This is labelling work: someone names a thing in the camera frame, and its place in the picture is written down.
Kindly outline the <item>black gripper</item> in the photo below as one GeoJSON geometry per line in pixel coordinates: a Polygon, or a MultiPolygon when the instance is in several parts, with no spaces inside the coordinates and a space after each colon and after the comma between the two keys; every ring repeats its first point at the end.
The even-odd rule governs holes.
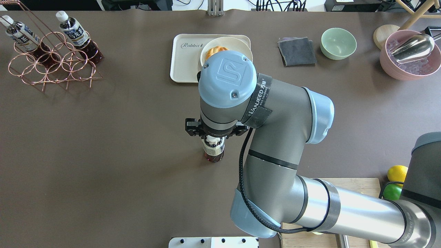
{"type": "Polygon", "coordinates": [[[245,134],[249,130],[249,127],[238,121],[232,127],[222,127],[220,130],[217,130],[206,125],[201,119],[197,121],[197,119],[186,118],[185,130],[190,136],[228,138],[233,135],[241,136],[245,134]]]}

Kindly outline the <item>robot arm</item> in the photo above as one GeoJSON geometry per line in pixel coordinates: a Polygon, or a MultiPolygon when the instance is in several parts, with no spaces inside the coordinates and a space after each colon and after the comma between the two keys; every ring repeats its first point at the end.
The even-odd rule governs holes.
{"type": "Polygon", "coordinates": [[[224,51],[198,74],[201,119],[194,133],[249,136],[239,157],[230,216],[261,238],[330,232],[394,248],[440,247],[440,73],[400,83],[379,63],[325,61],[270,76],[224,51]],[[399,200],[326,182],[384,172],[409,151],[399,200]]]}

